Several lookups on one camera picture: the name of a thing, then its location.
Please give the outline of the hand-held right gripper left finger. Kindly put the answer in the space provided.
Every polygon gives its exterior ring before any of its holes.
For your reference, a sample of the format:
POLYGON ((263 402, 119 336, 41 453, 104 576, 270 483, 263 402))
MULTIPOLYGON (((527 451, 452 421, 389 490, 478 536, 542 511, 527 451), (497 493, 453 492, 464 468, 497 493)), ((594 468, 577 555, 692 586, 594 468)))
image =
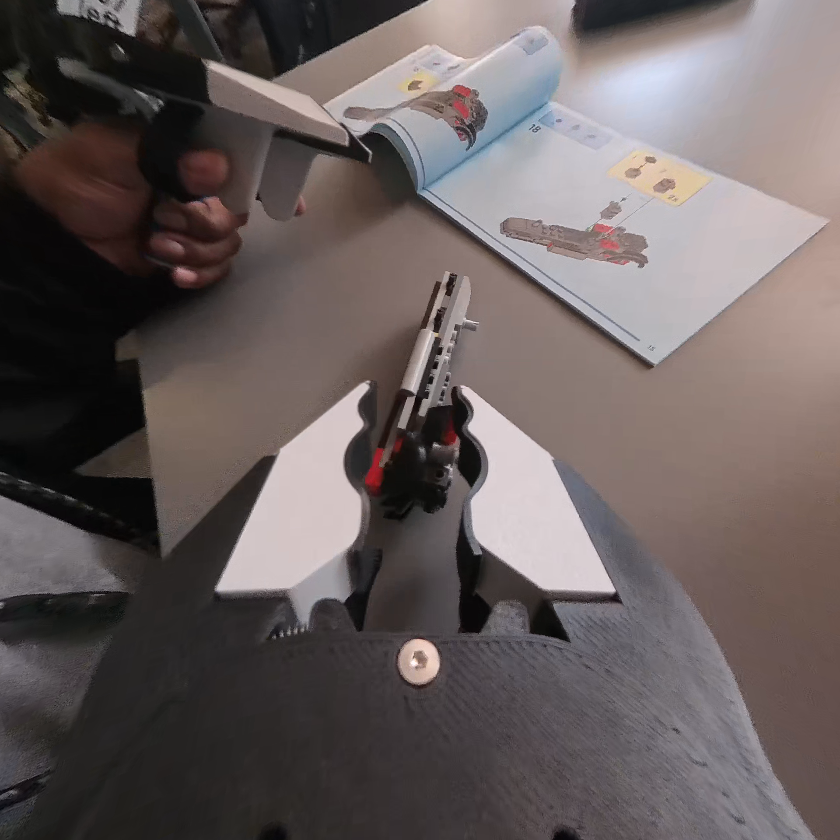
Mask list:
POLYGON ((376 385, 363 381, 277 453, 215 585, 220 600, 279 598, 308 623, 323 600, 354 592, 370 502, 376 385))

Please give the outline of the person's left hand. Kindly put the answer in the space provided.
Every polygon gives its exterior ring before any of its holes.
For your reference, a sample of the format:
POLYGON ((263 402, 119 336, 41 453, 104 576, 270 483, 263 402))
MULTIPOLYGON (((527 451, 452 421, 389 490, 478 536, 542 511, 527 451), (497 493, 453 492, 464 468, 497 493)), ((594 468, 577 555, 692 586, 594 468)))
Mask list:
POLYGON ((128 124, 81 122, 14 165, 13 183, 70 235, 132 277, 165 270, 188 290, 226 277, 242 246, 246 213, 232 213, 219 192, 228 160, 216 149, 185 152, 177 163, 196 198, 154 198, 139 166, 140 131, 128 124))

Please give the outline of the grey desk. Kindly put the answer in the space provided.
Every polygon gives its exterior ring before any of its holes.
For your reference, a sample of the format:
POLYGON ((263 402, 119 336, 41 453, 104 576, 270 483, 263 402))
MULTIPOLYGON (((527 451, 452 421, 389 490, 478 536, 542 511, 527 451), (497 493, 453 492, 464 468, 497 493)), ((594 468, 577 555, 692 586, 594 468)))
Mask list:
POLYGON ((139 332, 161 548, 362 380, 391 404, 429 292, 467 274, 472 388, 571 465, 679 579, 774 770, 838 838, 838 2, 735 2, 576 38, 572 2, 430 2, 281 82, 326 102, 425 44, 521 28, 569 109, 831 223, 649 369, 418 199, 391 148, 256 206, 232 275, 139 332))

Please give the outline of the grey brick model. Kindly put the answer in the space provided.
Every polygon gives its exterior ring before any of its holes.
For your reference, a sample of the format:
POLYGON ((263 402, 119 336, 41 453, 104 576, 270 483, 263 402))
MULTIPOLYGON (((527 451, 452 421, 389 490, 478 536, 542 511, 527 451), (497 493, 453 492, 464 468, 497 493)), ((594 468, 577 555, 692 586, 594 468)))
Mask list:
POLYGON ((444 274, 429 298, 364 480, 386 519, 445 507, 459 456, 452 360, 470 298, 469 278, 453 272, 444 274))

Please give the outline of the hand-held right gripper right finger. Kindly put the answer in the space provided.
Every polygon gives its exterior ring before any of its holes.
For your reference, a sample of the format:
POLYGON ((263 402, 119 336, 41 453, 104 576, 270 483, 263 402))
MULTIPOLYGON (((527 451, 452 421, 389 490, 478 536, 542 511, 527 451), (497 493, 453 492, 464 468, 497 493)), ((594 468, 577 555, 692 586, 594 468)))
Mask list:
POLYGON ((456 559, 462 632, 513 605, 525 632, 562 632, 557 603, 610 603, 617 591, 551 453, 477 392, 453 392, 458 472, 468 491, 456 559))

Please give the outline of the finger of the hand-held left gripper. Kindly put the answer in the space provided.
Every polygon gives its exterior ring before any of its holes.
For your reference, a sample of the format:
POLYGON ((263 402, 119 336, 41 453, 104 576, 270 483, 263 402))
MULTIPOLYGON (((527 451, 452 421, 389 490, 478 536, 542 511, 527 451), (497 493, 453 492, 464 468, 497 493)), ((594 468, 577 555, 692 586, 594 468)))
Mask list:
POLYGON ((203 64, 208 98, 203 144, 227 157, 219 198, 234 214, 248 213, 259 200, 259 177, 274 133, 315 140, 318 156, 371 162, 371 151, 309 96, 216 61, 203 64))
POLYGON ((259 202, 270 218, 286 222, 295 216, 318 154, 313 139, 290 133, 272 135, 257 190, 259 202))

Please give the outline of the person's black jacket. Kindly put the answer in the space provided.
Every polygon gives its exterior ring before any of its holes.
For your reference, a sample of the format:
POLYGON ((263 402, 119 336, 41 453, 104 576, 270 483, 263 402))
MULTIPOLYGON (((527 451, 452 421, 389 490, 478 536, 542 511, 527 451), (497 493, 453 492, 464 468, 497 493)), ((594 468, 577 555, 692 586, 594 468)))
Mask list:
POLYGON ((150 478, 79 468, 144 429, 140 371, 120 361, 103 381, 44 391, 2 385, 2 498, 84 532, 157 554, 150 478))

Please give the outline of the person's left forearm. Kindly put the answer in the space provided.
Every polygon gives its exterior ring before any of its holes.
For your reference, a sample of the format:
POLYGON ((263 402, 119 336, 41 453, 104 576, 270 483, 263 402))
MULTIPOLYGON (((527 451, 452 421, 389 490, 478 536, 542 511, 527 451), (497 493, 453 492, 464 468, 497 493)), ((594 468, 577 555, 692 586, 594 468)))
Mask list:
POLYGON ((116 343, 168 302, 171 291, 165 276, 120 271, 2 183, 2 398, 111 383, 116 343))

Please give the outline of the person's grey shirt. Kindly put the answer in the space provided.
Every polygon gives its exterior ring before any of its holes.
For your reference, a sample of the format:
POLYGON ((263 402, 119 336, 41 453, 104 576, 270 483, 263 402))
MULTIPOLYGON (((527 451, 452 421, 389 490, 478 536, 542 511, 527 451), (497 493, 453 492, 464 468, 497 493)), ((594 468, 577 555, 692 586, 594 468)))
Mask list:
MULTIPOLYGON (((135 592, 157 552, 83 531, 9 499, 1 505, 1 595, 135 592)), ((115 623, 2 622, 2 790, 56 763, 115 623)))

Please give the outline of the brick instruction booklet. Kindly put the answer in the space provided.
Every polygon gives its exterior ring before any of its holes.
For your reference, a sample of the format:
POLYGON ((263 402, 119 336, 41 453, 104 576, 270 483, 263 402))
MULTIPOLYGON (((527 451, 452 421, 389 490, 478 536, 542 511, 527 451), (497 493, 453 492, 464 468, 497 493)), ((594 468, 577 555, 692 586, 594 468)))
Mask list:
POLYGON ((656 365, 827 224, 554 100, 541 26, 466 59, 426 45, 328 101, 402 157, 417 194, 656 365))

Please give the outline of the black power bank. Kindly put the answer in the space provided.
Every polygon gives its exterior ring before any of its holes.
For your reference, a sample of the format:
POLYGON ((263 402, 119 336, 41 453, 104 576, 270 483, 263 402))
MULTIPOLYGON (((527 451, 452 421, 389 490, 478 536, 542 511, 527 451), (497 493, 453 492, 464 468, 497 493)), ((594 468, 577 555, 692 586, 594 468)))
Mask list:
POLYGON ((571 22, 578 34, 681 14, 696 9, 727 6, 733 1, 575 1, 571 22))

